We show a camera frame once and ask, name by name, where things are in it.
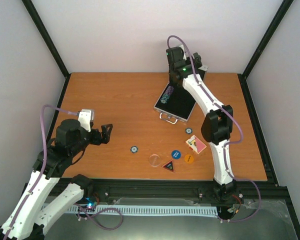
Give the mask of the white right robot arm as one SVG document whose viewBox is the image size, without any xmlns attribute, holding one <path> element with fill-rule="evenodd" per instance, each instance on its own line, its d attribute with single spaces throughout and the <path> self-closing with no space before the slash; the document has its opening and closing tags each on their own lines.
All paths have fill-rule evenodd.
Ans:
<svg viewBox="0 0 300 240">
<path fill-rule="evenodd" d="M 186 57 L 181 45 L 169 47 L 166 56 L 170 82 L 185 89 L 204 114 L 201 134 L 212 152 L 214 181 L 220 186 L 227 185 L 234 179 L 229 150 L 233 109 L 220 102 L 205 85 L 200 55 L 195 53 L 192 57 Z"/>
</svg>

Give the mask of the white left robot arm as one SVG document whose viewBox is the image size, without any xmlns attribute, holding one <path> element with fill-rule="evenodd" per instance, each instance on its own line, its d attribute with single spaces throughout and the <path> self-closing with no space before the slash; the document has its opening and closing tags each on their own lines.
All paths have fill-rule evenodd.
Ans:
<svg viewBox="0 0 300 240">
<path fill-rule="evenodd" d="M 110 141 L 113 125 L 93 128 L 94 111 L 82 109 L 77 119 L 65 119 L 57 127 L 55 138 L 48 141 L 37 156 L 33 172 L 15 209 L 0 226 L 0 240 L 42 240 L 61 215 L 73 204 L 89 201 L 94 195 L 93 181 L 78 174 L 66 189 L 42 210 L 51 190 L 77 155 L 83 156 L 89 145 Z"/>
</svg>

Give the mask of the blue white poker chip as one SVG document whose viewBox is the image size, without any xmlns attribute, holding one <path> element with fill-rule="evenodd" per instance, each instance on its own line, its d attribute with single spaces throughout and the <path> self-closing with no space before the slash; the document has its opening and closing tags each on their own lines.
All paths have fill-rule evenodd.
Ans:
<svg viewBox="0 0 300 240">
<path fill-rule="evenodd" d="M 193 130 L 192 130 L 190 127 L 187 127 L 187 128 L 185 129 L 185 132 L 186 132 L 188 135 L 190 135 L 190 134 L 193 132 Z"/>
<path fill-rule="evenodd" d="M 138 147 L 137 146 L 132 146 L 131 148 L 130 148 L 130 151 L 132 152 L 132 153 L 137 153 L 138 152 Z"/>
</svg>

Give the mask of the aluminium poker case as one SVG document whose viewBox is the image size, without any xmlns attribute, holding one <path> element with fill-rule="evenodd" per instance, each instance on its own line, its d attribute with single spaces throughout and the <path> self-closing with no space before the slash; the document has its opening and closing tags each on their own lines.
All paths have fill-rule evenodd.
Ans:
<svg viewBox="0 0 300 240">
<path fill-rule="evenodd" d="M 186 123 L 196 105 L 199 104 L 201 110 L 206 113 L 208 108 L 212 106 L 213 100 L 209 99 L 209 90 L 204 85 L 204 79 L 201 80 L 199 74 L 196 75 L 199 82 L 196 82 L 196 78 L 190 76 L 185 82 L 186 88 L 178 87 L 168 83 L 165 89 L 162 91 L 154 110 L 159 112 L 159 118 L 170 124 L 176 124 L 178 121 Z M 160 103 L 160 98 L 168 86 L 174 87 L 174 91 L 171 94 L 166 104 Z"/>
</svg>

